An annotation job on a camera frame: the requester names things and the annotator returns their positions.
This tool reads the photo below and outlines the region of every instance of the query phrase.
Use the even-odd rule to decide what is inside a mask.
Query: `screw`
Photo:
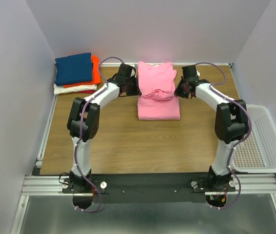
[[[106,183],[105,181],[101,182],[101,183],[100,183],[100,187],[101,187],[102,189],[105,189],[105,188],[107,187],[107,183]]]
[[[197,188],[197,182],[196,181],[192,181],[191,182],[191,187],[196,189]]]
[[[62,188],[63,188],[63,189],[67,189],[68,187],[69,187],[68,184],[62,184]]]
[[[236,183],[233,180],[229,181],[230,187],[234,188],[236,186]]]

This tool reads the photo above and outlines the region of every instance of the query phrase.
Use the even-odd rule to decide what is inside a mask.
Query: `stack of folded clothes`
[[[54,93],[93,93],[100,84],[99,59],[91,53],[56,58]]]

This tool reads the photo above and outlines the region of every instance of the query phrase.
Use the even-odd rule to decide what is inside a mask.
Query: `folded blue shirt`
[[[56,58],[56,86],[93,80],[91,53]]]

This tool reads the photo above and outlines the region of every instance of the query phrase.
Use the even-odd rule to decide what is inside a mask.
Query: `folded clothing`
[[[92,81],[91,53],[56,58],[56,86]]]
[[[99,58],[96,55],[91,55],[91,62],[93,63],[93,80],[89,82],[81,82],[81,83],[76,83],[76,84],[66,84],[64,85],[64,88],[69,88],[73,86],[78,86],[78,85],[90,85],[90,84],[100,84],[101,79],[100,79],[100,73],[99,73]]]
[[[56,86],[54,84],[54,94],[67,94],[67,93],[74,93],[74,92],[79,92],[79,91],[87,91],[87,90],[97,90],[97,85],[92,84],[92,85],[79,85],[79,86],[74,86],[70,88],[64,88],[63,86]]]
[[[177,71],[173,64],[138,63],[139,120],[180,120],[179,99],[174,95]]]

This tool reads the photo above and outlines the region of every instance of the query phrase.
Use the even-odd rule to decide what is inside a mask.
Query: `plastic basket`
[[[247,105],[253,129],[234,151],[232,167],[238,172],[276,173],[276,127],[267,108]]]

